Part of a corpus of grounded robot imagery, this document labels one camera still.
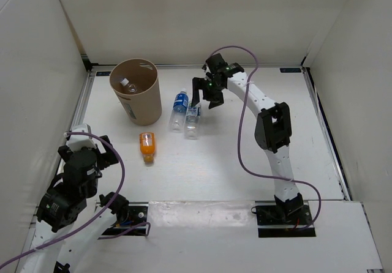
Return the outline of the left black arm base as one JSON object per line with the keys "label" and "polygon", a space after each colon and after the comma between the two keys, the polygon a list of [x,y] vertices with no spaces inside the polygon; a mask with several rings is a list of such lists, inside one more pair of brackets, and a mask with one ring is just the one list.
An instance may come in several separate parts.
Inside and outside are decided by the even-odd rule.
{"label": "left black arm base", "polygon": [[115,216],[115,222],[110,224],[99,239],[114,239],[120,236],[147,237],[151,229],[148,208],[147,202],[130,202],[118,194],[108,207],[109,214]]}

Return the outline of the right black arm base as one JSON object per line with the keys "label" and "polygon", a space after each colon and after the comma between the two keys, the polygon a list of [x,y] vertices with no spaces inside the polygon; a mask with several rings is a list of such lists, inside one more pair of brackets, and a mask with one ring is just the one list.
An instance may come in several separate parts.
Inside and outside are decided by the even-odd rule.
{"label": "right black arm base", "polygon": [[251,207],[251,213],[257,219],[259,238],[316,237],[307,203],[299,211],[286,217],[276,204],[256,201]]}

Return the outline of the clear unlabelled plastic bottle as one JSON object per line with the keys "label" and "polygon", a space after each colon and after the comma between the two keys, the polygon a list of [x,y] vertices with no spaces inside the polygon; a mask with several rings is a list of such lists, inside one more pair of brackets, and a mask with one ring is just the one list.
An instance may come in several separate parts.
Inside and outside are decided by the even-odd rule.
{"label": "clear unlabelled plastic bottle", "polygon": [[141,92],[141,89],[136,84],[131,83],[127,78],[123,78],[119,83],[126,94],[138,94]]}

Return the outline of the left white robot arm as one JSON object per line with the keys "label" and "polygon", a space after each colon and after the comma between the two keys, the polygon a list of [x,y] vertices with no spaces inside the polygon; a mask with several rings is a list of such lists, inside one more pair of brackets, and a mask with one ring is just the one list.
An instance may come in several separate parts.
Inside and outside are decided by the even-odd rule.
{"label": "left white robot arm", "polygon": [[58,153],[64,161],[37,209],[37,223],[22,272],[74,272],[87,250],[111,223],[124,223],[129,216],[128,201],[118,191],[101,195],[101,207],[84,225],[74,229],[87,200],[97,194],[102,170],[122,164],[110,139],[97,137],[105,151],[93,142],[94,135],[82,129],[66,133],[67,142]]}

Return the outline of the green label plastic bottle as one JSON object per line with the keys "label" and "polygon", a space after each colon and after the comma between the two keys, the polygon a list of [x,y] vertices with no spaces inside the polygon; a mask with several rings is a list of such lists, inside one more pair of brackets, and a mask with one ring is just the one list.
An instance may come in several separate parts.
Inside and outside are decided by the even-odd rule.
{"label": "green label plastic bottle", "polygon": [[189,105],[187,109],[184,135],[189,140],[196,140],[198,137],[201,110],[202,110],[201,103],[196,104],[196,106],[194,107]]}

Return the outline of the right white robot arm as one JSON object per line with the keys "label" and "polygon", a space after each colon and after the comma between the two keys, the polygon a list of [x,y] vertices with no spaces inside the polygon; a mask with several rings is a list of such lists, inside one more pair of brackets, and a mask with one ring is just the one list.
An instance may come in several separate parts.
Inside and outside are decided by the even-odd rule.
{"label": "right white robot arm", "polygon": [[289,144],[292,135],[290,108],[285,103],[277,103],[266,96],[254,84],[247,82],[247,74],[238,64],[228,64],[221,54],[210,56],[203,66],[204,78],[192,79],[192,103],[203,100],[212,109],[224,104],[223,90],[235,94],[251,110],[256,118],[254,137],[264,150],[274,179],[275,216],[281,223],[294,220],[304,206],[303,197],[294,183],[294,175],[289,158]]}

